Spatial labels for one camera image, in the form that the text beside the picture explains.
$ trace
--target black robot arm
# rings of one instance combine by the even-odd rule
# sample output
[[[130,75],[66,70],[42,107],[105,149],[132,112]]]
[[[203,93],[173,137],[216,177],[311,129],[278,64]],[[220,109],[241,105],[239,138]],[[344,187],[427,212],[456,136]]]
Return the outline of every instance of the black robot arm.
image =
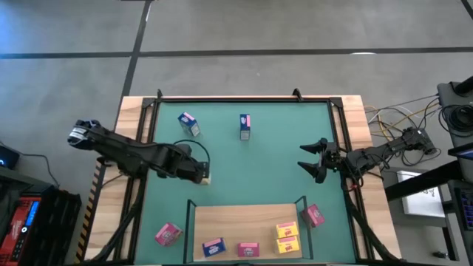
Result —
[[[402,136],[378,147],[349,151],[342,157],[341,149],[336,143],[329,143],[322,138],[312,145],[300,146],[301,149],[314,154],[320,154],[316,164],[298,162],[316,180],[322,183],[325,180],[327,169],[341,171],[354,177],[360,177],[375,166],[386,162],[392,155],[406,151],[423,151],[424,154],[434,154],[435,147],[424,129],[409,127],[404,129]]]
[[[208,162],[192,158],[189,145],[140,143],[109,131],[96,120],[78,120],[67,142],[77,149],[98,152],[130,177],[142,177],[150,168],[159,177],[178,177],[198,184],[209,175]]]

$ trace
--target blue box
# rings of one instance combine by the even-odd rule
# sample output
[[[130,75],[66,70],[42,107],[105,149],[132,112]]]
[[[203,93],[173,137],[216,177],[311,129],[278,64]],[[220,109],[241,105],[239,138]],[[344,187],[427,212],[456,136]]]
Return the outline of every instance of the blue box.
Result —
[[[239,138],[240,140],[250,139],[251,119],[249,114],[239,116]]]
[[[197,120],[195,120],[195,118],[190,114],[184,112],[177,119],[184,131],[189,132],[192,136],[196,137],[200,133]]]
[[[217,255],[226,250],[222,237],[203,243],[202,248],[204,249],[204,256],[206,257]]]

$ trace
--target gray floor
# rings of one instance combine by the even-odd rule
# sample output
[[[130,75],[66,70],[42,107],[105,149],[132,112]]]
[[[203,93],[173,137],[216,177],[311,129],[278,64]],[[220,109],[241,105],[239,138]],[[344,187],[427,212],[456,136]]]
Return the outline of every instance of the gray floor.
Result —
[[[129,52],[142,10],[141,1],[3,0],[0,53]],[[459,0],[160,0],[152,4],[141,50],[462,46],[473,47],[473,20]],[[70,148],[66,138],[79,118],[113,127],[128,64],[128,58],[0,60],[7,125],[0,140],[47,154],[61,186],[86,199],[96,154]],[[160,88],[166,95],[287,95],[297,87],[303,94],[362,95],[365,104],[382,107],[433,95],[438,83],[461,81],[472,69],[473,53],[141,58],[130,94],[155,95]],[[418,168],[452,160],[446,155],[452,142],[436,117],[427,131],[444,153]],[[22,158],[18,168],[50,180],[40,159]],[[395,229],[411,262],[468,264],[464,250],[455,263],[430,256],[444,249],[438,228]]]

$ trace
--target box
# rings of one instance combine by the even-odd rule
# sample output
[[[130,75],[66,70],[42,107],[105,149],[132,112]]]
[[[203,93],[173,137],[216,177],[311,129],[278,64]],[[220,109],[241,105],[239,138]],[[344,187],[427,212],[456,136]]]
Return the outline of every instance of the box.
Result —
[[[297,239],[297,236],[277,239],[276,244],[277,244],[279,254],[292,252],[292,251],[298,251],[300,249],[299,240]]]
[[[313,228],[325,222],[325,218],[322,216],[322,213],[315,204],[312,204],[307,207],[307,209],[303,210],[301,216],[306,222],[310,223],[310,226]]]
[[[192,136],[196,137],[200,133],[199,124],[197,120],[190,114],[184,112],[178,118],[180,125],[184,131],[189,132]]]
[[[240,140],[249,140],[250,139],[250,129],[251,129],[251,119],[250,115],[243,114],[239,116],[239,139]]]
[[[296,222],[286,222],[284,224],[276,225],[276,238],[297,236],[298,234],[299,230]]]
[[[160,243],[162,246],[168,247],[172,245],[176,240],[179,238],[179,236],[183,233],[180,228],[178,228],[176,225],[171,224],[170,222],[167,222],[159,232],[157,232],[156,236],[154,239]]]
[[[223,241],[222,237],[203,243],[202,247],[204,249],[204,256],[206,257],[217,255],[218,253],[222,253],[226,250],[225,242]]]
[[[259,243],[239,243],[238,256],[259,256]]]

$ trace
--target green mat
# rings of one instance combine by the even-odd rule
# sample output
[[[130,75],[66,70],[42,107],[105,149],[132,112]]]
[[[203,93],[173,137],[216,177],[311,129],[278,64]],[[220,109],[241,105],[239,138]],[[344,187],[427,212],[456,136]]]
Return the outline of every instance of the green mat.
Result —
[[[177,120],[183,112],[197,119],[199,136],[192,138],[183,131]],[[239,139],[239,114],[251,115],[249,141]],[[307,196],[309,205],[317,204],[325,223],[311,231],[314,260],[288,262],[355,262],[339,174],[329,172],[323,184],[315,184],[296,163],[318,160],[317,155],[302,151],[299,146],[315,143],[321,137],[333,141],[326,103],[160,104],[154,141],[173,143],[191,138],[201,142],[211,155],[211,184],[160,179],[150,172],[135,264],[183,263],[183,236],[171,247],[162,247],[155,242],[154,235],[166,222],[184,230],[187,199],[198,206],[255,205],[295,202],[303,195]],[[199,146],[189,145],[193,149],[192,157],[206,160]],[[305,234],[302,230],[304,256],[308,249]],[[191,259],[193,230],[188,240]]]

